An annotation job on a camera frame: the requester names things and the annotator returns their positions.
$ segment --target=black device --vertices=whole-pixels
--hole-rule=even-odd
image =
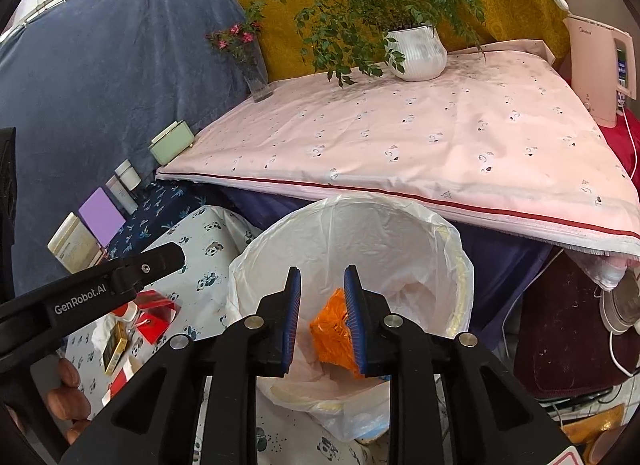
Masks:
[[[60,460],[68,444],[40,398],[30,366],[55,352],[64,337],[133,301],[146,285],[183,264],[182,249],[169,243],[107,261],[0,305],[0,400],[33,429],[54,460]]]
[[[158,257],[179,259],[180,248],[175,245],[155,250],[160,252],[146,264],[156,265]],[[141,260],[124,261],[114,264],[111,275],[128,275],[127,283],[142,283],[136,271]],[[178,267],[177,263],[165,264],[163,271]],[[87,281],[80,276],[72,278],[84,286]],[[115,297],[126,302],[135,287],[110,297],[113,302]],[[255,465],[255,380],[258,376],[282,377],[289,370],[300,288],[300,272],[290,268],[284,291],[264,297],[255,315],[232,324],[223,334],[199,341],[182,334],[169,339],[98,413],[62,455],[60,464],[191,463],[204,383],[212,377],[200,463]],[[547,465],[570,447],[536,400],[472,334],[450,340],[425,333],[409,319],[391,313],[382,295],[363,290],[353,266],[345,272],[345,291],[348,327],[360,371],[367,376],[391,376],[390,465],[426,460],[433,465],[444,463],[434,373],[441,375],[444,385],[456,465]],[[52,304],[55,311],[58,298],[68,299],[69,294],[52,293],[50,297],[56,299],[18,304],[18,298],[0,306],[0,330],[7,312],[23,316],[33,307],[51,311]],[[100,307],[114,307],[113,302]],[[62,331],[57,330],[67,321],[69,333],[78,324],[88,323],[97,313],[97,308],[91,311],[94,305],[89,306],[87,303],[82,310],[87,318],[66,317],[62,324],[41,331],[42,340],[59,336]],[[14,337],[14,343],[4,342],[2,350],[11,349],[0,357],[3,382],[11,379],[20,363],[31,362],[40,354],[30,343],[37,335],[28,339],[24,335],[20,333],[20,341]],[[38,347],[44,349],[46,344]],[[635,463],[630,457],[637,456],[634,435],[639,421],[635,415],[610,453],[614,458],[607,456],[602,463]],[[0,438],[8,463],[42,465],[4,408],[0,409]],[[558,461],[558,465],[565,463],[572,462]]]
[[[14,245],[15,205],[18,186],[15,177],[15,127],[0,128],[0,303],[13,299],[14,272],[11,247]]]

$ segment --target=screw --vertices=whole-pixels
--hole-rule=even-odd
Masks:
[[[402,325],[402,317],[399,315],[391,314],[385,317],[385,325],[389,328],[399,328]]]
[[[169,341],[169,346],[174,350],[181,350],[187,347],[189,344],[189,337],[187,335],[176,335]]]
[[[463,333],[460,335],[458,340],[460,340],[460,344],[466,346],[467,348],[472,348],[476,344],[478,344],[478,337],[476,337],[473,333]]]
[[[251,315],[244,319],[244,325],[250,330],[257,330],[264,325],[264,319],[259,315]]]

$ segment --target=blue blanket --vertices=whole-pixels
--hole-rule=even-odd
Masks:
[[[17,295],[63,277],[47,242],[124,159],[174,120],[194,132],[246,98],[207,32],[242,19],[236,0],[67,0],[0,44],[0,127],[17,128]]]

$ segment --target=white cord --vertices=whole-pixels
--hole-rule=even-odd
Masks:
[[[632,379],[633,373],[628,372],[625,368],[623,368],[620,363],[616,360],[614,354],[613,354],[613,331],[609,332],[609,354],[611,355],[611,360],[613,360],[613,363],[616,365],[616,367],[622,371],[623,373],[625,373],[626,376],[628,376],[630,379]]]
[[[555,403],[552,403],[551,407],[555,410],[556,415],[558,415],[558,420],[560,421],[560,431],[562,431],[562,429],[564,429],[564,423],[562,422],[562,416],[560,416],[560,411],[558,411],[558,408],[556,407]]]
[[[531,285],[533,285],[533,283],[535,283],[536,279],[539,278],[544,273],[544,271],[551,265],[552,262],[554,262],[556,260],[556,257],[558,257],[558,255],[562,254],[562,252],[564,252],[564,249],[560,249],[560,251],[556,255],[554,255],[554,257],[551,258],[551,261],[546,263],[544,268],[542,270],[540,270],[536,274],[536,276],[531,280],[531,282],[527,285],[527,288],[529,288],[529,286],[531,286]],[[509,308],[509,311],[507,312],[507,316],[502,321],[502,342],[504,343],[504,352],[506,353],[507,358],[510,358],[510,356],[509,356],[509,349],[507,347],[507,335],[504,333],[504,325],[506,324],[507,319],[509,318],[509,315],[511,315],[511,312],[513,311],[513,308],[515,307],[515,305],[522,298],[522,296],[524,295],[524,292],[527,291],[527,288],[522,290],[522,293],[519,295],[519,297],[515,301],[513,301],[513,304],[511,305],[511,307]]]
[[[626,118],[625,106],[622,106],[622,114],[625,117],[626,131],[629,133],[629,140],[631,140],[631,146],[634,148],[634,169],[631,171],[631,176],[629,178],[633,179],[634,174],[636,174],[636,168],[638,168],[638,152],[636,151],[636,142],[634,141],[634,137],[631,136],[631,128],[629,128],[629,121]]]

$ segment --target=navy floral fabric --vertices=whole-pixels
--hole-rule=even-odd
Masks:
[[[237,212],[215,185],[163,180],[149,185],[149,198],[111,239],[109,259],[139,254],[180,220],[204,205]]]

